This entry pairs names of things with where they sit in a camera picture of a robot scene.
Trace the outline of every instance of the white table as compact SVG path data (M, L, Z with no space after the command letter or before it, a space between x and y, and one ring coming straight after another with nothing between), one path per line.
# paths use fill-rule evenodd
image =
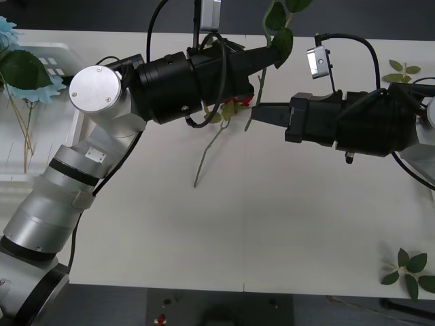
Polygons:
M23 41L67 43L89 63L145 52L141 33L25 33ZM264 44L260 36L232 39L249 48ZM190 43L190 35L156 34L153 58ZM327 79L311 80L305 51L313 43L297 38L291 59L270 69L264 101L330 92ZM373 45L383 75L391 70L389 58L420 65L422 77L435 73L433 42ZM374 88L371 58L361 45L330 41L328 47L338 88ZM258 87L256 76L251 82ZM348 166L342 152L285 143L280 127L253 122L244 133L247 116L233 121L211 148L197 189L196 169L217 127L193 130L183 120L149 124L82 219L72 282L406 297L400 285L379 284L384 259L394 261L400 247L428 252L428 270L435 271L431 193L391 158L357 156ZM69 245L59 257L66 262L68 256Z

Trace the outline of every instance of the circular joint cap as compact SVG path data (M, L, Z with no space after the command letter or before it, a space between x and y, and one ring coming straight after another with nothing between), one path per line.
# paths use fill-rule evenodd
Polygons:
M69 86L69 98L84 113L98 113L113 107L121 95L121 81L104 66L81 70Z

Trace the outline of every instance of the artificial leaf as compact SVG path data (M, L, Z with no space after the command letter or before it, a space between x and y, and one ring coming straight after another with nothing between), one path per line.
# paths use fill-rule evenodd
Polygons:
M406 289L408 290L409 296L414 302L419 301L419 284L415 280L415 277L409 274L405 275Z
M402 83L403 84L407 84L407 83L409 83L410 81L411 81L411 77L409 77L409 76L405 76L405 77L403 77L403 79L402 79Z
M389 65L395 70L395 71L398 71L398 72L402 72L403 71L403 66L399 63L399 62L397 62L397 61L394 61L394 60L390 60L389 61Z
M399 253L397 254L397 262L398 262L399 267L408 265L409 255L402 248L400 248Z
M401 73L390 73L389 75L383 76L382 79L387 83L400 83L403 79Z
M310 5L313 0L285 0L289 12L301 12Z
M420 255L414 256L409 260L406 269L411 273L420 273L428 263L428 254L421 253Z
M420 276L419 284L423 290L435 293L435 276Z
M285 9L281 2L273 4L270 14L266 18L266 27L272 31L279 31L285 26Z
M396 272L388 274L386 277L384 277L381 284L391 285L391 284L394 284L398 279L399 279L399 272L396 271Z
M273 38L272 46L278 51L279 61L275 63L275 67L279 69L292 53L293 32L289 29L281 29Z
M406 68L406 73L409 73L410 75L414 75L416 73L419 73L420 71L421 68L417 66L410 66Z
M37 90L52 85L42 62L24 50L9 52L0 61L0 73L7 84L21 90Z
M210 116L211 113L207 113L206 115L204 115L204 119L207 119ZM216 112L215 116L213 117L213 119L211 119L210 123L211 124L218 124L219 122L222 121L222 116Z
M236 114L236 111L234 110L234 101L222 105L222 117L225 121L228 121L234 114Z

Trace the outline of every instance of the plant stem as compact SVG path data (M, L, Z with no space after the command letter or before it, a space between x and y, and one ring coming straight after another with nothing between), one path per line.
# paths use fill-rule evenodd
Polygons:
M26 106L29 108L29 116L27 118L27 126L26 126L26 138L30 138L29 136L29 128L30 128L30 120L32 118L32 110L36 108L37 102L35 103L35 106L33 106L33 103L29 104L26 103ZM29 147L27 146L27 142L24 142L24 173L27 173L27 151L29 150Z
M267 42L267 47L268 48L272 46L272 37L271 37L271 34L269 34L269 31L267 30L266 20L267 20L269 14L271 13L274 4L275 4L275 0L272 1L271 5L267 9L267 12L266 12L266 14L263 17L263 24L262 24L263 31L264 31L264 36L266 37L266 42ZM266 81L266 72L267 72L267 68L264 68L263 72L261 74L260 89L258 91L258 96L257 96L257 101L256 101L256 107L261 103L261 97L263 95L264 82ZM249 118L249 120L246 123L245 132L247 132L247 130L251 126L251 123L252 123L252 115L251 115L251 117Z
M287 19L287 22L285 22L285 27L286 28L288 28L288 25L290 25L290 22L292 21L292 18L293 18L293 13L292 12L290 12L290 16L289 16L289 18Z
M20 129L21 129L22 135L24 136L24 141L27 142L27 145L29 146L29 148L30 148L30 150L32 152L32 155L33 155L33 149L32 149L32 146L31 146L30 139L28 137L26 137L26 132L24 131L26 124L25 124L25 122L24 122L24 120L23 120L19 110L16 107L14 100L12 99L12 96L11 96L11 93L9 92L9 88L8 88L8 86L6 84L5 78L4 78L4 76L1 73L0 73L0 77L3 80L3 87L7 91L7 95L9 96L9 100L10 100L12 109L14 110L14 113L15 113L16 118L18 120L18 124L20 125Z
M262 74L261 74L261 79L260 79L260 89L259 89L259 91L258 91L258 96L257 96L257 101L256 101L256 107L257 107L258 105L260 105L260 103L261 103L261 98L262 98L262 95L263 95L264 83L265 83L265 81L266 81L266 72L267 72L267 68L264 68L264 69L263 69L263 72L262 72ZM251 114L251 117L249 118L249 120L248 120L247 123L246 123L245 132L247 132L247 130L248 130L249 127L251 126L251 123L252 123L252 114Z
M228 128L228 126L230 125L230 121L231 121L231 118L228 119L228 123L226 124L226 126L224 126L224 122L222 121L222 123L220 124L219 131L217 132L217 134L215 135L213 140L210 142L210 144L208 144L208 146L205 148L203 158L201 159L201 163L199 164L199 167L198 167L198 172L196 173L196 178L195 178L195 183L193 184L193 188L196 188L196 186L198 185L199 174L201 173L201 168L203 167L204 159L205 159L205 156L207 155L208 150L213 145L213 143L216 141L216 139L218 139L220 134L222 134L222 131L224 131L225 129Z

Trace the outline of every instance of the dark floor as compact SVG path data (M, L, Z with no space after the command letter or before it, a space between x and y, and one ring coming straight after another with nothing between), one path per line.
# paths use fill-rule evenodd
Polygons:
M173 295L171 290L166 290L166 292L168 295ZM147 308L162 304L161 297L161 294L156 290L71 285L64 297L57 302L52 315L47 316L43 326L145 325ZM401 312L383 310L376 298L341 297L341 299L378 310L395 319L416 321L416 325L417 323L435 325L433 321L418 319ZM431 301L421 301L417 306L410 300L394 301L435 312L434 302ZM186 316L195 313L197 312L190 309L184 311ZM293 295L293 315L295 326L405 325L365 309L352 308L338 302L329 302L326 297L320 295ZM168 326L172 325L176 326L177 323L168 323Z

